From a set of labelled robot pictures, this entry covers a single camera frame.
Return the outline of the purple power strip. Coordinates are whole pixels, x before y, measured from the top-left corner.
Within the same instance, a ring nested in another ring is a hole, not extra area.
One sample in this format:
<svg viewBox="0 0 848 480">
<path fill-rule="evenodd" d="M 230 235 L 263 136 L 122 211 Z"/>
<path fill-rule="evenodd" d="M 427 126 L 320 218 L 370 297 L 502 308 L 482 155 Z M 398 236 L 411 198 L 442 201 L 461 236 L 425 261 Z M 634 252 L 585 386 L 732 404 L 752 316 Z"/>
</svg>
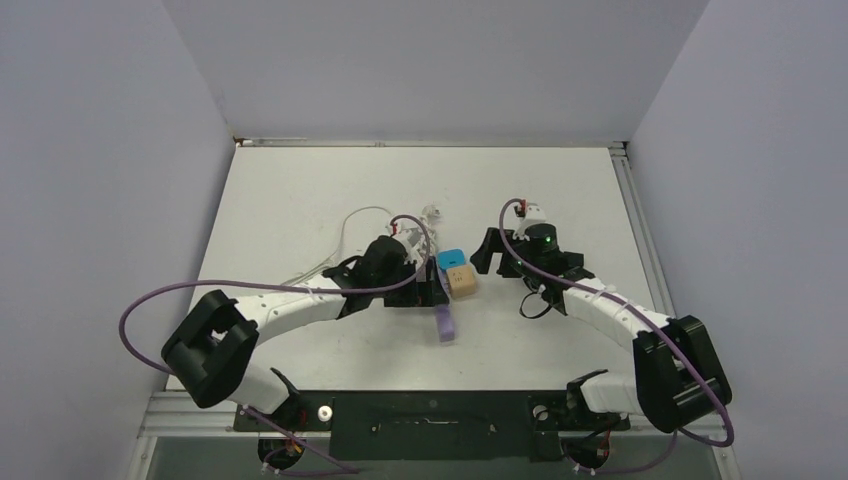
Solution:
<svg viewBox="0 0 848 480">
<path fill-rule="evenodd" d="M 453 319 L 450 304 L 434 306 L 434 314 L 441 343 L 451 342 L 456 338 L 456 324 Z"/>
</svg>

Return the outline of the orange plug cube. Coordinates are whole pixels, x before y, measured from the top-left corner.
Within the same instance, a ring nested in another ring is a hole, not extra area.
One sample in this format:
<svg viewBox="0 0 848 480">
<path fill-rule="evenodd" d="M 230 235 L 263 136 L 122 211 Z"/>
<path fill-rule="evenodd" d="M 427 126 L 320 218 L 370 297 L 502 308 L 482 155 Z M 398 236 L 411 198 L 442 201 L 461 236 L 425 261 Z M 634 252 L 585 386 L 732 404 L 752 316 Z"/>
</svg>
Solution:
<svg viewBox="0 0 848 480">
<path fill-rule="evenodd" d="M 475 270 L 470 264 L 448 268 L 445 271 L 445 277 L 452 299 L 471 296 L 478 290 Z"/>
</svg>

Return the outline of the blue plug cube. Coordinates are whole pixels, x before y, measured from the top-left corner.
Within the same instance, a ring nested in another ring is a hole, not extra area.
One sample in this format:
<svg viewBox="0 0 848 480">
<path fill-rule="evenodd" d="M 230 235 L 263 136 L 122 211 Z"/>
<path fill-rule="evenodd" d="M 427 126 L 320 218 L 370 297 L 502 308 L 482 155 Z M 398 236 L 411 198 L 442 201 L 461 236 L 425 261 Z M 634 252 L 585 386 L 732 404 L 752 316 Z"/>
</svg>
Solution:
<svg viewBox="0 0 848 480">
<path fill-rule="evenodd" d="M 467 263 L 465 253 L 459 248 L 438 252 L 436 260 L 439 268 L 443 271 L 460 267 Z"/>
</svg>

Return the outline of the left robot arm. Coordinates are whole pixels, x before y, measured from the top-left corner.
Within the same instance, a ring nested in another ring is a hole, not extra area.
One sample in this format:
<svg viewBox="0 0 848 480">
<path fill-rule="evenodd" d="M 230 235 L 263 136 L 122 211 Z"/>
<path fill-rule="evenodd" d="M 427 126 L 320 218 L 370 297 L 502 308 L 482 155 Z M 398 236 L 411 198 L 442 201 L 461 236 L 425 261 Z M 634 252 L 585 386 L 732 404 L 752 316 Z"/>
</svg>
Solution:
<svg viewBox="0 0 848 480">
<path fill-rule="evenodd" d="M 161 357 L 200 408 L 225 400 L 258 411 L 274 430 L 296 421 L 299 391 L 275 367 L 254 359 L 262 343 L 321 321 L 345 318 L 381 299 L 388 308 L 434 307 L 449 298 L 435 259 L 382 235 L 292 292 L 231 298 L 204 294 L 165 342 Z"/>
</svg>

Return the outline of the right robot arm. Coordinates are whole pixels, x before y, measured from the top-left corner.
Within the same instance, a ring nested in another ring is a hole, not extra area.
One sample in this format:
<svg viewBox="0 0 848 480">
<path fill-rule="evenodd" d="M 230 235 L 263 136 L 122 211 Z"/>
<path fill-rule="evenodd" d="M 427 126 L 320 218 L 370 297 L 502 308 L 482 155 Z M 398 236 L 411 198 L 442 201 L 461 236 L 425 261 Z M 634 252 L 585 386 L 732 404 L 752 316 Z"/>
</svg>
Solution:
<svg viewBox="0 0 848 480">
<path fill-rule="evenodd" d="M 672 433 L 711 414 L 728 415 L 732 391 L 703 322 L 672 318 L 615 291 L 584 266 L 580 253 L 562 251 L 556 228 L 540 223 L 523 236 L 489 228 L 470 262 L 478 273 L 518 278 L 550 309 L 592 327 L 632 357 L 626 372 L 605 367 L 568 386 L 567 419 L 589 428 L 604 414 L 645 417 Z"/>
</svg>

